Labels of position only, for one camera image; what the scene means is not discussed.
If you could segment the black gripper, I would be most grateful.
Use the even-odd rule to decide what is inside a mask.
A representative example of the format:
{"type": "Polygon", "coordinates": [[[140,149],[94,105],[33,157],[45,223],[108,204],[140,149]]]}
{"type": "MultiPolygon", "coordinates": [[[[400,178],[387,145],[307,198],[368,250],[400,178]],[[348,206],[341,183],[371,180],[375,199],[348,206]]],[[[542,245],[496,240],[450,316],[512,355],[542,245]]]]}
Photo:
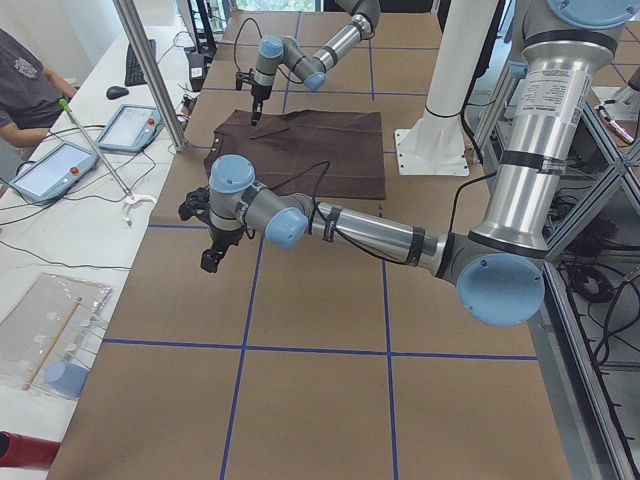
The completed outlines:
{"type": "Polygon", "coordinates": [[[237,220],[210,219],[209,234],[212,245],[201,254],[200,267],[216,273],[218,265],[231,247],[238,246],[244,235],[244,226],[237,220]]]}
{"type": "Polygon", "coordinates": [[[260,121],[260,102],[268,100],[273,87],[273,75],[264,74],[257,69],[250,71],[252,102],[250,124],[257,125],[260,121]]]}

